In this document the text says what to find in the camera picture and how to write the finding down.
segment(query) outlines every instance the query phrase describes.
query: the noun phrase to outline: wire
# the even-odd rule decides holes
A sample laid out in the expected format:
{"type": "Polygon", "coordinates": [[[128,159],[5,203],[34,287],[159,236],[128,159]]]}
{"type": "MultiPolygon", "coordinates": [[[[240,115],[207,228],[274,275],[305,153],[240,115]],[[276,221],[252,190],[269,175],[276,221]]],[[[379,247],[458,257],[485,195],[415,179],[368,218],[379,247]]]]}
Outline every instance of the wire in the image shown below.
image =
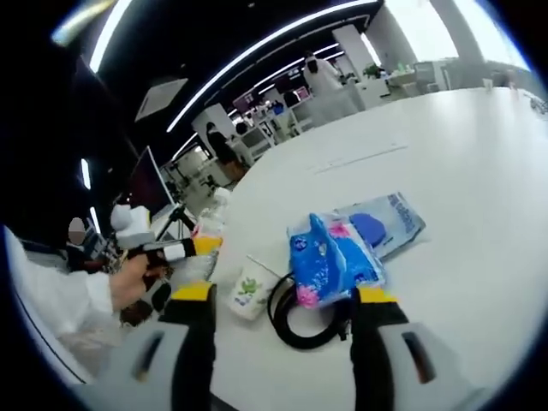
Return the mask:
{"type": "Polygon", "coordinates": [[[313,337],[302,337],[295,334],[289,327],[288,316],[289,311],[297,306],[297,288],[295,282],[286,289],[283,294],[280,296],[274,313],[272,313],[271,306],[274,300],[276,292],[284,285],[288,280],[293,280],[293,272],[290,272],[285,277],[281,278],[277,282],[274,289],[272,289],[271,294],[268,297],[266,302],[266,311],[268,312],[268,317],[280,339],[288,344],[290,347],[308,350],[321,347],[324,344],[327,344],[333,339],[336,335],[341,338],[341,341],[346,340],[347,334],[346,329],[350,319],[350,300],[341,300],[335,302],[333,305],[335,307],[335,312],[333,313],[333,319],[327,328],[321,331],[318,335],[313,337]]]}

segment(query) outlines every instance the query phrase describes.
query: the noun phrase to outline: ceiling light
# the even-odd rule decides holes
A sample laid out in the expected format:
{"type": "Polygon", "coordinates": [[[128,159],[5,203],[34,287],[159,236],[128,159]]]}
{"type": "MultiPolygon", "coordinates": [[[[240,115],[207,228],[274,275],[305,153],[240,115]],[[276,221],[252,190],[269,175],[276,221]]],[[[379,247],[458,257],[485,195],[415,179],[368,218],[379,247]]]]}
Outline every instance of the ceiling light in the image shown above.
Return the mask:
{"type": "Polygon", "coordinates": [[[198,136],[198,133],[192,134],[192,137],[190,137],[190,138],[185,142],[185,144],[183,144],[182,147],[181,147],[179,150],[177,150],[177,152],[173,155],[173,157],[171,158],[171,161],[175,160],[176,157],[179,155],[179,153],[182,152],[182,150],[183,150],[186,146],[188,146],[188,143],[190,143],[190,141],[194,140],[197,136],[198,136]]]}
{"type": "Polygon", "coordinates": [[[327,9],[323,9],[321,11],[318,11],[316,13],[312,13],[310,15],[306,15],[302,18],[300,18],[297,21],[293,21],[292,23],[289,23],[287,26],[280,28],[279,30],[275,31],[274,33],[270,34],[269,36],[266,36],[264,39],[258,41],[251,47],[249,47],[247,50],[243,51],[238,57],[236,57],[234,60],[232,60],[230,63],[228,63],[226,66],[221,68],[213,77],[209,79],[199,90],[197,93],[194,94],[194,96],[188,101],[188,103],[182,108],[182,110],[179,112],[179,114],[175,117],[173,122],[171,122],[170,126],[167,128],[167,132],[169,133],[175,125],[179,122],[179,120],[182,119],[182,117],[185,115],[187,111],[190,110],[190,108],[196,104],[196,102],[204,95],[207,90],[209,90],[215,83],[221,79],[225,74],[227,74],[232,68],[234,68],[238,63],[243,61],[246,57],[251,56],[255,51],[263,47],[264,45],[267,45],[272,40],[277,39],[278,37],[282,36],[283,34],[290,32],[294,28],[297,28],[299,26],[302,26],[303,24],[306,24],[310,21],[314,21],[318,19],[319,17],[323,17],[324,15],[330,15],[331,13],[335,13],[340,10],[349,9],[356,6],[361,6],[363,4],[368,3],[376,3],[377,0],[354,0],[353,2],[338,4],[336,6],[329,7],[327,9]]]}
{"type": "Polygon", "coordinates": [[[296,64],[299,64],[299,63],[302,63],[305,61],[305,57],[301,57],[299,60],[295,60],[294,62],[288,64],[287,66],[283,66],[282,68],[280,68],[278,71],[272,73],[271,75],[269,75],[268,77],[265,77],[263,80],[261,80],[260,82],[258,82],[257,84],[255,84],[253,87],[258,87],[260,86],[261,84],[264,84],[266,83],[268,80],[276,77],[278,74],[280,73],[283,73],[285,70],[295,66],[296,64]]]}
{"type": "MultiPolygon", "coordinates": [[[[327,47],[324,47],[323,49],[319,49],[318,51],[315,51],[314,52],[314,55],[317,55],[319,53],[321,53],[322,51],[326,51],[326,50],[329,50],[329,49],[332,49],[333,47],[337,47],[339,44],[338,43],[335,43],[333,45],[328,45],[327,47]]],[[[271,75],[269,75],[268,77],[265,77],[263,80],[261,80],[260,82],[258,82],[257,84],[255,84],[253,87],[258,87],[260,86],[261,84],[264,84],[266,83],[268,80],[276,77],[278,74],[281,74],[283,73],[285,70],[295,66],[296,64],[299,64],[299,63],[302,63],[305,61],[305,57],[301,57],[299,60],[295,60],[294,62],[288,64],[287,66],[283,66],[282,68],[280,68],[278,71],[272,73],[271,75]]]]}
{"type": "Polygon", "coordinates": [[[89,68],[93,73],[97,73],[99,71],[99,67],[103,61],[104,52],[106,51],[106,47],[109,45],[112,33],[116,30],[116,26],[118,26],[118,23],[120,22],[126,9],[129,7],[129,4],[131,4],[131,0],[118,0],[114,8],[112,8],[109,18],[104,24],[103,31],[99,35],[97,44],[95,44],[92,59],[89,62],[89,68]]]}
{"type": "Polygon", "coordinates": [[[103,0],[95,4],[82,4],[63,21],[61,26],[55,29],[51,39],[58,45],[68,46],[95,17],[107,10],[113,3],[114,0],[103,0]]]}
{"type": "Polygon", "coordinates": [[[324,47],[323,49],[316,50],[316,51],[314,52],[314,55],[317,55],[317,54],[321,53],[322,51],[330,50],[330,49],[332,49],[332,48],[334,48],[334,47],[337,47],[337,46],[339,46],[338,43],[335,43],[335,44],[333,44],[333,45],[328,45],[327,47],[324,47]]]}
{"type": "Polygon", "coordinates": [[[87,165],[87,161],[85,159],[80,160],[80,166],[82,168],[82,178],[84,179],[84,186],[88,190],[92,189],[92,181],[89,178],[89,166],[87,165]]]}
{"type": "Polygon", "coordinates": [[[267,88],[263,88],[259,94],[265,94],[266,92],[268,92],[271,88],[273,88],[274,85],[273,84],[270,84],[267,88]]]}
{"type": "Polygon", "coordinates": [[[338,53],[331,54],[330,56],[326,57],[324,60],[329,60],[331,58],[339,57],[339,56],[342,56],[343,54],[344,54],[344,51],[339,51],[338,53]]]}
{"type": "Polygon", "coordinates": [[[97,213],[95,212],[95,207],[90,207],[89,213],[92,215],[95,231],[97,231],[97,234],[101,234],[101,228],[99,227],[99,220],[97,219],[97,213]]]}

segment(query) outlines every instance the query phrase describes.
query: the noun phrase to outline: pink flower print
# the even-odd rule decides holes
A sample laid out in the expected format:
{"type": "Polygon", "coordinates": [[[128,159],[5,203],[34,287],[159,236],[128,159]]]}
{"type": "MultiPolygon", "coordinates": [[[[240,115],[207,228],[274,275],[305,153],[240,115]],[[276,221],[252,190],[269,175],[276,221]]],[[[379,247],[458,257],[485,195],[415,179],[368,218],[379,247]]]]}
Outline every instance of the pink flower print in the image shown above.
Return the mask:
{"type": "Polygon", "coordinates": [[[350,233],[343,223],[337,223],[329,228],[329,234],[334,237],[350,237],[350,233]]]}
{"type": "Polygon", "coordinates": [[[318,294],[312,287],[300,285],[297,289],[297,300],[306,308],[314,308],[318,304],[318,294]]]}

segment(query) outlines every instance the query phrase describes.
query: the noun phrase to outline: human hand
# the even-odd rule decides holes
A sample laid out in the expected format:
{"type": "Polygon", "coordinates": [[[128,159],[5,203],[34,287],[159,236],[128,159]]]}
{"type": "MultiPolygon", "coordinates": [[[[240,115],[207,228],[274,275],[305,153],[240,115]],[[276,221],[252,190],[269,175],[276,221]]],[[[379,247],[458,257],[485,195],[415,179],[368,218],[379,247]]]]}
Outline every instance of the human hand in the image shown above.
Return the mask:
{"type": "Polygon", "coordinates": [[[110,277],[110,295],[113,311],[119,311],[142,297],[146,292],[143,277],[158,277],[165,275],[165,267],[147,270],[149,264],[146,254],[139,254],[127,259],[119,272],[110,277]]]}

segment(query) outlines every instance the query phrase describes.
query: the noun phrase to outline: window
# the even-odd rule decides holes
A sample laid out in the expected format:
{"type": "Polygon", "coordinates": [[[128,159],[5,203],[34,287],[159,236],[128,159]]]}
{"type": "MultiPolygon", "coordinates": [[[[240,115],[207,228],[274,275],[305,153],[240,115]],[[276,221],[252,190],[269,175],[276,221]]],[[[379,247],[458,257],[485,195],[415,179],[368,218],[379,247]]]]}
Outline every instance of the window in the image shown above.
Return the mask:
{"type": "Polygon", "coordinates": [[[386,0],[419,61],[458,57],[442,19],[428,0],[386,0]]]}
{"type": "Polygon", "coordinates": [[[530,69],[511,38],[475,0],[454,1],[478,42],[479,50],[485,60],[511,64],[525,70],[530,69]]]}
{"type": "Polygon", "coordinates": [[[377,64],[380,67],[382,64],[380,63],[380,59],[378,58],[377,52],[373,48],[371,41],[369,41],[369,39],[364,33],[362,33],[360,37],[361,37],[361,41],[363,41],[363,44],[366,45],[367,51],[369,51],[369,54],[371,55],[373,61],[375,62],[375,64],[377,64]]]}

